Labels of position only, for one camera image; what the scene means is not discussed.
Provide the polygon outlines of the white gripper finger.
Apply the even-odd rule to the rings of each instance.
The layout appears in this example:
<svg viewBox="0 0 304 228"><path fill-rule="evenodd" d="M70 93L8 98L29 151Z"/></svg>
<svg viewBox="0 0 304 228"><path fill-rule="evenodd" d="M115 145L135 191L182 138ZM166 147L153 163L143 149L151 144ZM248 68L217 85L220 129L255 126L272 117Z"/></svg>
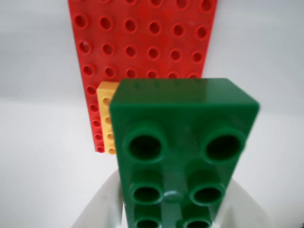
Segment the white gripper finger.
<svg viewBox="0 0 304 228"><path fill-rule="evenodd" d="M115 171L93 196L72 227L120 228L123 203L121 180L119 172Z"/></svg>
<svg viewBox="0 0 304 228"><path fill-rule="evenodd" d="M264 210L235 180L231 180L213 227L263 228Z"/></svg>

